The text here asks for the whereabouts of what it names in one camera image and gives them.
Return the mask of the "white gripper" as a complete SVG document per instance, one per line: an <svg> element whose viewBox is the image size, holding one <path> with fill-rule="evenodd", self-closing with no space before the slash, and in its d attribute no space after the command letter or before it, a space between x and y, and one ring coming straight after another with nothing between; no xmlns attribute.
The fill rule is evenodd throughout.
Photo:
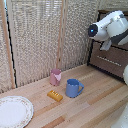
<svg viewBox="0 0 128 128"><path fill-rule="evenodd" d="M106 40L106 41L104 41L104 42L102 43L100 49L101 49L101 50L108 51L109 48L111 47L111 44L112 44L111 40L108 39L108 40Z"/></svg>

